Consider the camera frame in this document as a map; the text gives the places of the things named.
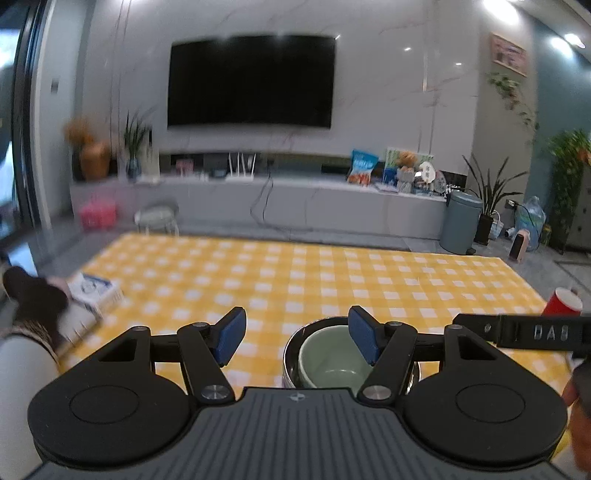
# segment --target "pink box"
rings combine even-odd
[[[117,221],[117,205],[112,200],[91,200],[78,214],[84,230],[111,228]]]

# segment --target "green foliage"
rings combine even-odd
[[[551,243],[564,249],[579,199],[584,162],[587,161],[591,145],[587,134],[578,129],[562,131],[553,136],[548,147],[556,158],[552,176]]]
[[[149,131],[150,126],[144,123],[143,116],[139,116],[138,112],[135,112],[130,120],[129,112],[127,113],[125,129],[123,130],[123,142],[130,158],[137,158],[139,149]]]
[[[494,85],[501,98],[506,101],[507,110],[517,109],[517,115],[526,127],[532,128],[534,132],[540,128],[540,123],[534,121],[535,112],[523,101],[520,82],[507,75],[492,72],[488,74],[488,83]]]
[[[468,165],[468,168],[470,169],[470,173],[472,174],[472,176],[476,180],[476,184],[478,185],[478,196],[482,200],[482,214],[483,215],[492,216],[492,212],[495,210],[495,207],[503,198],[511,196],[511,195],[521,195],[522,194],[522,192],[504,192],[503,191],[508,182],[510,182],[511,180],[518,179],[519,177],[522,177],[523,175],[526,175],[528,173],[527,171],[522,171],[521,173],[518,173],[517,175],[513,175],[512,177],[509,177],[508,179],[502,179],[501,174],[503,173],[503,170],[505,169],[507,162],[509,161],[509,157],[507,157],[503,161],[501,168],[499,168],[499,171],[496,174],[496,178],[495,178],[494,183],[491,182],[491,170],[490,169],[486,172],[486,181],[485,181],[484,175],[482,174],[482,170],[480,169],[480,165],[478,164],[478,160],[476,159],[476,157],[474,155],[472,155],[472,161],[474,162],[474,165],[476,166],[476,169],[478,170],[478,176],[476,175],[476,171],[474,170],[474,167],[472,167],[472,165],[470,164],[468,159],[466,157],[464,157],[463,155],[462,155],[462,158],[466,162],[466,165]]]

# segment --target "red paper cup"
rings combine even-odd
[[[583,302],[566,288],[558,287],[549,299],[542,315],[581,315]]]

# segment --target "trash can lid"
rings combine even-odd
[[[468,205],[469,207],[482,208],[482,200],[480,200],[480,198],[460,192],[459,190],[454,190],[452,192],[452,200],[463,205]]]

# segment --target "human hand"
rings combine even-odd
[[[573,380],[569,380],[562,392],[567,407],[573,406],[570,413],[569,430],[572,437],[574,461],[583,472],[591,472],[591,419],[585,415],[579,402],[579,393]]]

